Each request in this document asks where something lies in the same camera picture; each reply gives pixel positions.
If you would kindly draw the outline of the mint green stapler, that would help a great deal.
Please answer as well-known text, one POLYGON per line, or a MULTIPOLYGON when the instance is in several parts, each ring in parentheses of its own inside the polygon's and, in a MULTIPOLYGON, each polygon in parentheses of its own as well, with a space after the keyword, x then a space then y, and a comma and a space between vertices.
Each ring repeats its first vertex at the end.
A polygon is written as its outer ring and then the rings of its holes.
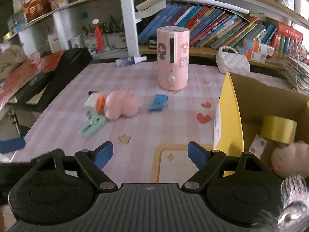
POLYGON ((107 120, 102 115, 93 114, 86 124, 79 132, 82 138, 88 140, 94 136, 106 124, 107 120))

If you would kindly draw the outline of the white orange small box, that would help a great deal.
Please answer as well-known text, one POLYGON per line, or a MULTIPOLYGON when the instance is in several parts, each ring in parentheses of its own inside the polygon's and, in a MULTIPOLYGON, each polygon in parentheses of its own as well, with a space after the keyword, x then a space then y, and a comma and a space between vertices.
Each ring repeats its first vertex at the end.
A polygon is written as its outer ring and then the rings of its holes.
POLYGON ((93 92, 88 97, 84 104, 84 108, 87 111, 101 114, 105 106, 105 96, 103 93, 93 92))

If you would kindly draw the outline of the pink plush toy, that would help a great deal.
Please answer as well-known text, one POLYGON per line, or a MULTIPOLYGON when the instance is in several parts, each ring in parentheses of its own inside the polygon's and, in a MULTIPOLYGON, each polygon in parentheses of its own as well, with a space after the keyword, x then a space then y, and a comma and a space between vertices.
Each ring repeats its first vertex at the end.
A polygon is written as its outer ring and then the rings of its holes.
POLYGON ((110 121, 133 117, 139 111, 139 99, 132 93, 113 91, 106 98, 104 115, 110 121))

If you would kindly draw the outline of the blue binder clip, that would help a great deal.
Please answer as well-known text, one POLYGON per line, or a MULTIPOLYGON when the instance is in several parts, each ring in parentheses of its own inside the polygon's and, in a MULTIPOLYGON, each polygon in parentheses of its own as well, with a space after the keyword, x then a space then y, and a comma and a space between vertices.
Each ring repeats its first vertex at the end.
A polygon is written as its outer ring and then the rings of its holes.
POLYGON ((165 94, 155 94, 152 104, 149 106, 150 112, 161 112, 168 106, 168 96, 165 94))

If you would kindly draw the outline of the yellow packing tape roll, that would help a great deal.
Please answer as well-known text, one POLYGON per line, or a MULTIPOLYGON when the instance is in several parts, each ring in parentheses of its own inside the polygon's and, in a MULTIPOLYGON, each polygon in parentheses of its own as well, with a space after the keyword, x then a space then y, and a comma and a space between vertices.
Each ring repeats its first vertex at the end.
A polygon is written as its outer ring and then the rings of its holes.
POLYGON ((278 116, 265 116, 260 136, 264 139, 290 144, 294 142, 297 122, 278 116))

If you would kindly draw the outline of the small white red box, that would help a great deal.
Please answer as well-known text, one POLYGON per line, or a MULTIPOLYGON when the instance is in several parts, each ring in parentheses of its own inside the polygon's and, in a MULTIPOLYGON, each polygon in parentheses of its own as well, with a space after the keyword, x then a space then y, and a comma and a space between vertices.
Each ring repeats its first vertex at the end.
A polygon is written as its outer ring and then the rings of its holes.
POLYGON ((250 145, 249 152, 255 155, 258 159, 262 157, 262 154, 266 148, 267 140, 256 135, 253 142, 250 145))

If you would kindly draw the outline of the yellow cardboard box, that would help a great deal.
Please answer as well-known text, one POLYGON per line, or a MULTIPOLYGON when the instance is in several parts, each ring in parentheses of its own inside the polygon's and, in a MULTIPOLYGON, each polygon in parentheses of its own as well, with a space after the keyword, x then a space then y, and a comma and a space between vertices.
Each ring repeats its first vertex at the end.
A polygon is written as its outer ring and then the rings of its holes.
MULTIPOLYGON (((265 116, 278 116, 297 122, 294 142, 308 144, 308 96, 268 86, 256 79, 227 73, 214 117, 214 149, 229 156, 249 151, 260 136, 265 116)), ((260 160, 272 167, 271 156, 283 144, 267 140, 260 160)))

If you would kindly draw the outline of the red booklet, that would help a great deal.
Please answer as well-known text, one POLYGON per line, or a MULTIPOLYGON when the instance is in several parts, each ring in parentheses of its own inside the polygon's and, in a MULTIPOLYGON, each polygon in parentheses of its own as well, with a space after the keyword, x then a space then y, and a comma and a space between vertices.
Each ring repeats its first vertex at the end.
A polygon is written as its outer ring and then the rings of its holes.
POLYGON ((55 52, 40 59, 29 59, 15 69, 4 81, 1 88, 1 109, 23 86, 40 72, 48 73, 54 71, 65 50, 55 52))

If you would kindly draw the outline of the pink plush in box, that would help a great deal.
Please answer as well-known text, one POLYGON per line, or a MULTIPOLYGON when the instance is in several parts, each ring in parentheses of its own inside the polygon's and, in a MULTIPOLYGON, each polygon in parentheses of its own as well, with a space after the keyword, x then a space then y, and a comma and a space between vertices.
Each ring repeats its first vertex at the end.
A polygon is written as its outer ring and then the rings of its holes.
POLYGON ((275 148, 271 156, 274 172, 287 178, 291 175, 308 177, 308 144, 304 141, 293 142, 283 148, 275 148))

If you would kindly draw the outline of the white quilted pearl handbag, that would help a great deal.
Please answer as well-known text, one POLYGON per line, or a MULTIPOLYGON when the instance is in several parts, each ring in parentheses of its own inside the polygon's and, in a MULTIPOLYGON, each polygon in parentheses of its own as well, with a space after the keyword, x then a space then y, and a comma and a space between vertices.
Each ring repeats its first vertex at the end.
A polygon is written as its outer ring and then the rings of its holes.
POLYGON ((250 73, 250 64, 245 55, 241 55, 236 49, 229 46, 222 46, 216 54, 216 63, 220 73, 227 72, 239 75, 250 73))

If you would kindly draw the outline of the black box on side table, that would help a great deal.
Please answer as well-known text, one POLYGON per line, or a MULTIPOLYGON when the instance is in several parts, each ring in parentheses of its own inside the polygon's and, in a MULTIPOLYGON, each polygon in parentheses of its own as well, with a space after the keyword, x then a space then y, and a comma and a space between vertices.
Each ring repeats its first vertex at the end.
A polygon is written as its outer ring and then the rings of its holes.
POLYGON ((66 50, 56 70, 47 73, 47 83, 41 87, 43 94, 38 103, 7 103, 8 109, 27 112, 43 112, 57 95, 92 61, 87 48, 66 50))

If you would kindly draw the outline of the white spray bottle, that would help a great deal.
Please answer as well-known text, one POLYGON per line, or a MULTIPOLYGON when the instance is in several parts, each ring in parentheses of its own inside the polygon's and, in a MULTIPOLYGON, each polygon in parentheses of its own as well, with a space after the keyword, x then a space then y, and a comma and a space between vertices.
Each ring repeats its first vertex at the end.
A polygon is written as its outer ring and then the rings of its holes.
POLYGON ((120 58, 117 59, 116 67, 117 68, 124 68, 128 66, 133 66, 137 63, 147 61, 147 57, 127 57, 127 58, 120 58))

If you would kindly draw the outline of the orange white medicine box lower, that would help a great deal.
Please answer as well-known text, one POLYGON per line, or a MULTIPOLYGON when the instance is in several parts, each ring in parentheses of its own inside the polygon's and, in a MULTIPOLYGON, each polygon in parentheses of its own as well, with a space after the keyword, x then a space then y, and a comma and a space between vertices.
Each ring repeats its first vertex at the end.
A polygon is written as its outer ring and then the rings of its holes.
POLYGON ((264 54, 247 50, 244 47, 237 46, 236 50, 238 51, 239 54, 245 55, 248 60, 265 62, 267 58, 267 56, 264 54))

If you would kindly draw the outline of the orange white medicine box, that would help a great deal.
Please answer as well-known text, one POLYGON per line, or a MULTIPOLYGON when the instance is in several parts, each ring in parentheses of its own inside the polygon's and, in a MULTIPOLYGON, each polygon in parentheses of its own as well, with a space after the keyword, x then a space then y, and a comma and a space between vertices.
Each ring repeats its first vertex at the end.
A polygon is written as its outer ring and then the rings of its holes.
POLYGON ((244 47, 237 46, 236 50, 238 51, 239 54, 245 55, 248 60, 265 62, 267 58, 267 56, 264 54, 247 50, 244 47))
POLYGON ((244 39, 243 40, 243 47, 246 48, 247 50, 257 52, 263 55, 268 55, 268 56, 273 56, 274 53, 274 48, 264 44, 260 43, 258 41, 253 41, 253 40, 248 40, 244 39))

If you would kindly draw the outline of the red white glue bottle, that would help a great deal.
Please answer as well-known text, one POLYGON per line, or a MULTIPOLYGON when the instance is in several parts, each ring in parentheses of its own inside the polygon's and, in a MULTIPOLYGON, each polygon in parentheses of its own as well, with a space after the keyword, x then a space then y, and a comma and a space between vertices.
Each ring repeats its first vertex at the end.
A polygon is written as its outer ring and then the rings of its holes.
POLYGON ((103 41, 103 36, 101 34, 101 27, 99 25, 99 19, 97 18, 93 19, 92 24, 94 25, 98 52, 103 52, 104 51, 104 41, 103 41))

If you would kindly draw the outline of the pink cylindrical humidifier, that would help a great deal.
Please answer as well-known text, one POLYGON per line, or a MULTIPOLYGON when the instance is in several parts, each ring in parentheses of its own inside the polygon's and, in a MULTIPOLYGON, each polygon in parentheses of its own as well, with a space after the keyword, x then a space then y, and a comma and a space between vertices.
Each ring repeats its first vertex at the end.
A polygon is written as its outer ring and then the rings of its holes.
POLYGON ((188 84, 190 31, 184 27, 157 29, 157 75, 159 86, 181 91, 188 84))

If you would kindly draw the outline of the white pen holder box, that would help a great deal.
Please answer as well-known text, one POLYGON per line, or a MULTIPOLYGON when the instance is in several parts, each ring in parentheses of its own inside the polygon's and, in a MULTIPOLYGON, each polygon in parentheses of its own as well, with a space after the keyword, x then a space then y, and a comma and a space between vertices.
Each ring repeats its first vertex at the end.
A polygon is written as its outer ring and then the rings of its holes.
POLYGON ((127 48, 125 32, 117 32, 108 34, 107 41, 111 49, 124 49, 127 48))

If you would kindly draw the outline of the orange white medicine box upper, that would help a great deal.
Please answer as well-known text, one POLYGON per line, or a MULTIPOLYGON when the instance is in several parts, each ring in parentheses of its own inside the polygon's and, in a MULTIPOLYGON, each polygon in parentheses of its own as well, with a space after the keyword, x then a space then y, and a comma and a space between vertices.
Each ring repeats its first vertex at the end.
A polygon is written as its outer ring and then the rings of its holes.
POLYGON ((268 55, 268 56, 273 56, 274 53, 274 48, 264 44, 260 43, 258 41, 253 41, 253 40, 248 40, 244 39, 243 40, 243 47, 246 48, 247 50, 257 52, 263 55, 268 55))

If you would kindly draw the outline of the stack of newspapers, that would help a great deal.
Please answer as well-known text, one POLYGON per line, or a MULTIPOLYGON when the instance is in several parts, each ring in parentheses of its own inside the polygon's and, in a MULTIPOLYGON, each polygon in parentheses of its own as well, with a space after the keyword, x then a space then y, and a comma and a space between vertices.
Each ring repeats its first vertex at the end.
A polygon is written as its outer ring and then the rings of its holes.
POLYGON ((308 95, 308 65, 290 57, 281 59, 280 62, 284 67, 282 74, 285 76, 293 89, 295 91, 308 95))

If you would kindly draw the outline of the row of leaning books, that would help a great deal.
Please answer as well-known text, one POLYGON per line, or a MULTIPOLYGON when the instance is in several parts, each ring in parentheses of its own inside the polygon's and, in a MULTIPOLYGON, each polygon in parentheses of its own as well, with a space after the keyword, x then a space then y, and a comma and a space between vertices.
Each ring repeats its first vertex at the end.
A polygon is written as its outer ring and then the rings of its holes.
POLYGON ((191 46, 218 49, 239 46, 243 39, 269 44, 276 26, 263 14, 240 14, 219 6, 164 3, 138 35, 140 45, 158 48, 159 53, 191 46))

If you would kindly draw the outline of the red boxed book set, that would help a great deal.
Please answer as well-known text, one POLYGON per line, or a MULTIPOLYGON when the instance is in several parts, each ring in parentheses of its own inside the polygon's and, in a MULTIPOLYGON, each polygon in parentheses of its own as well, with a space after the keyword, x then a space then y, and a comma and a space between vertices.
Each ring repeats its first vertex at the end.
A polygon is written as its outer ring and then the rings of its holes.
POLYGON ((285 37, 285 42, 284 42, 284 47, 283 47, 283 53, 285 55, 288 54, 289 49, 290 49, 290 44, 292 44, 292 42, 295 41, 297 44, 302 43, 303 34, 299 32, 298 30, 284 23, 278 22, 278 21, 273 21, 271 23, 277 27, 276 33, 281 35, 282 37, 285 37))

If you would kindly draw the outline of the fortune god figurine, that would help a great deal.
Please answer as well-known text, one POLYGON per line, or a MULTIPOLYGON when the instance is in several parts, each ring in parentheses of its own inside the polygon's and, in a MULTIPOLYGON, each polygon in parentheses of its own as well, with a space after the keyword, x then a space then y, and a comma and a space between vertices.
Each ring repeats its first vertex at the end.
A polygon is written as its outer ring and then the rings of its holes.
POLYGON ((27 23, 51 12, 49 0, 21 0, 21 6, 27 23))

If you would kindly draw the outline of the white metal bookshelf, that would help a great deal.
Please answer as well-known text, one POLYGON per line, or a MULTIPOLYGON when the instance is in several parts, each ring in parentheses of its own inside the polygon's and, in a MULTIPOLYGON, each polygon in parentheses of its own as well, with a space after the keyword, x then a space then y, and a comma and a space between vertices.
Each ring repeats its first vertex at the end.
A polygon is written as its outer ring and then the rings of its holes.
MULTIPOLYGON (((95 1, 107 3, 111 0, 78 0, 64 7, 55 9, 48 14, 45 14, 31 23, 15 36, 17 39, 10 38, 1 44, 1 49, 5 50, 12 44, 20 43, 25 49, 25 54, 30 55, 45 42, 43 31, 39 28, 46 19, 53 19, 53 23, 58 35, 58 40, 61 48, 68 49, 68 41, 81 34, 83 23, 81 22, 81 6, 88 4, 91 11, 88 18, 101 19, 103 15, 108 15, 107 10, 102 13, 98 12, 98 8, 94 5, 95 1)), ((279 4, 273 0, 216 0, 227 3, 235 7, 241 7, 251 13, 262 12, 265 16, 277 21, 281 21, 290 25, 295 23, 304 28, 308 28, 308 20, 296 13, 295 11, 279 4)), ((120 0, 118 9, 112 9, 112 12, 117 12, 122 15, 126 34, 126 43, 128 44, 128 55, 139 55, 138 38, 136 24, 141 20, 135 16, 134 0, 120 0)))

